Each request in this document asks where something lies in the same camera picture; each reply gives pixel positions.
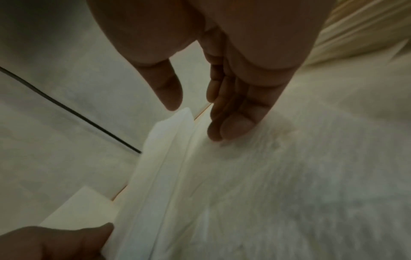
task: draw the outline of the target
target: hand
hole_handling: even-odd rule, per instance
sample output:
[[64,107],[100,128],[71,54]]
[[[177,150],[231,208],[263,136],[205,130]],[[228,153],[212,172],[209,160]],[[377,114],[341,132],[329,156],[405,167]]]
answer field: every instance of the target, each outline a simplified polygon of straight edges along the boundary
[[76,231],[25,227],[0,236],[0,259],[104,259],[100,250],[112,231],[111,223]]
[[88,0],[110,41],[170,110],[182,102],[169,58],[198,40],[211,63],[208,135],[230,140],[273,107],[335,0]]

